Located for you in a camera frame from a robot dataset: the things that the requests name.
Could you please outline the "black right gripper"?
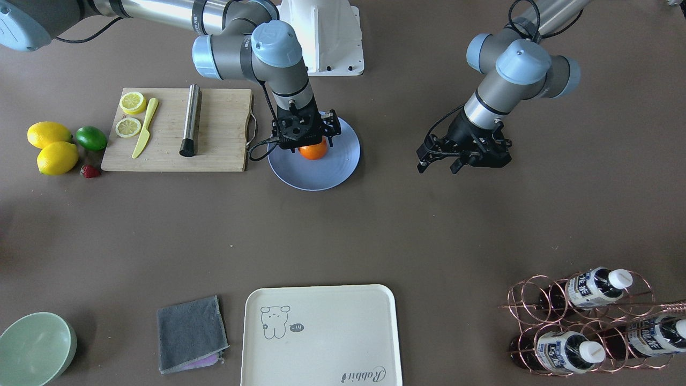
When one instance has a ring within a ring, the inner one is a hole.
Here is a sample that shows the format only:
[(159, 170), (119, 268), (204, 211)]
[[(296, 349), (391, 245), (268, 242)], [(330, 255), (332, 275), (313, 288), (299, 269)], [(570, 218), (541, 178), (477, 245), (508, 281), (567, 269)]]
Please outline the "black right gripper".
[(341, 134), (341, 125), (335, 110), (319, 112), (318, 105), (310, 102), (302, 108), (277, 107), (277, 118), (273, 122), (272, 135), (280, 149), (291, 150), (321, 143), (328, 137)]

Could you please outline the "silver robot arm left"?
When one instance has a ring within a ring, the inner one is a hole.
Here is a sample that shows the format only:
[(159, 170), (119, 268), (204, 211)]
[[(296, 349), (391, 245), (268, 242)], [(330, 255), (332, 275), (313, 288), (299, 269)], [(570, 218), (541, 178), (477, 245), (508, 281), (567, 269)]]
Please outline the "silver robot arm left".
[(586, 1), (531, 1), (519, 17), (497, 34), (478, 34), (466, 51), (471, 68), (484, 75), (470, 99), (451, 111), (443, 137), (429, 130), (419, 146), (418, 171), (434, 161), (453, 159), (451, 171), (464, 166), (503, 168), (511, 161), (512, 142), (503, 134), (504, 118), (523, 100), (559, 98), (575, 90), (580, 66), (552, 56), (541, 41), (566, 31), (580, 18)]

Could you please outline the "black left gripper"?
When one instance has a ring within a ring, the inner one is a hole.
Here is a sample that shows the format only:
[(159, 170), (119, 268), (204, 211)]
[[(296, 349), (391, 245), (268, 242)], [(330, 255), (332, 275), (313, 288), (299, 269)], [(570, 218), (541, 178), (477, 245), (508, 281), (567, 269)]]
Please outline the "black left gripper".
[(495, 129), (480, 129), (473, 124), (463, 110), (451, 122), (448, 133), (439, 138), (432, 132), (456, 110), (444, 115), (427, 132), (417, 149), (419, 162), (417, 169), (424, 173), (434, 161), (453, 157), (450, 166), (452, 174), (457, 174), (464, 166), (475, 168), (503, 168), (512, 161), (509, 148), (512, 141), (504, 137), (504, 123), (496, 119)]

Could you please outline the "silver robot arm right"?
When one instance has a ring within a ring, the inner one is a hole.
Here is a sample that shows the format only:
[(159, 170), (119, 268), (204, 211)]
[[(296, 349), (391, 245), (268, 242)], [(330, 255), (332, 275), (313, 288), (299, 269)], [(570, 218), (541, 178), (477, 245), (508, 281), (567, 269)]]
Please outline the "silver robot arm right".
[(2, 47), (25, 54), (96, 16), (137, 20), (154, 32), (196, 34), (199, 75), (262, 86), (272, 114), (268, 149), (296, 151), (341, 135), (335, 110), (319, 109), (294, 27), (272, 1), (2, 1)]

